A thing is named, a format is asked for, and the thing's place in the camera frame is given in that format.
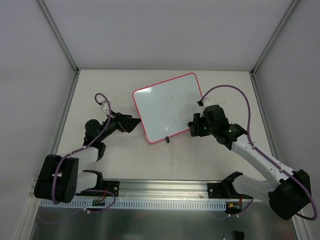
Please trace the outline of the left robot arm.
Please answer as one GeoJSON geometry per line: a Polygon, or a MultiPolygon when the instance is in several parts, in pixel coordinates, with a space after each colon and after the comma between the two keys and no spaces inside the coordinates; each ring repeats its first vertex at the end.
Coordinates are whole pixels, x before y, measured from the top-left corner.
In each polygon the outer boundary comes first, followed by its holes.
{"type": "Polygon", "coordinates": [[[64,156],[45,157],[34,187],[34,196],[54,204],[70,203],[75,195],[107,195],[103,174],[88,167],[101,160],[106,151],[103,142],[116,131],[131,133],[141,122],[132,115],[112,112],[104,122],[88,120],[84,126],[83,146],[64,156]]]}

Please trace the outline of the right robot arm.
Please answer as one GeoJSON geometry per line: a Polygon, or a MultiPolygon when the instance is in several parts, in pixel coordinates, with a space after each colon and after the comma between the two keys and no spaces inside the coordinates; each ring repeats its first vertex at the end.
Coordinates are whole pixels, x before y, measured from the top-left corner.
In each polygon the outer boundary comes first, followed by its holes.
{"type": "Polygon", "coordinates": [[[198,104],[202,106],[202,112],[195,113],[193,121],[187,124],[190,135],[212,135],[219,144],[241,156],[266,179],[256,180],[236,171],[221,183],[228,197],[235,198],[241,194],[266,202],[283,220],[291,219],[311,203],[310,177],[304,170],[295,171],[260,150],[244,128],[229,123],[218,104],[208,98],[198,104]]]}

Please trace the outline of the pink framed whiteboard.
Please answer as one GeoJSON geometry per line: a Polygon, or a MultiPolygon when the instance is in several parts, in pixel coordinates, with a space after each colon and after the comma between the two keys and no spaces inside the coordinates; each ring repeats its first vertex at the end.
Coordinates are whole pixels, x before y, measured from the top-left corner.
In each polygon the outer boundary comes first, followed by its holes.
{"type": "Polygon", "coordinates": [[[193,72],[135,90],[132,98],[147,141],[155,144],[188,131],[202,96],[193,72]]]}

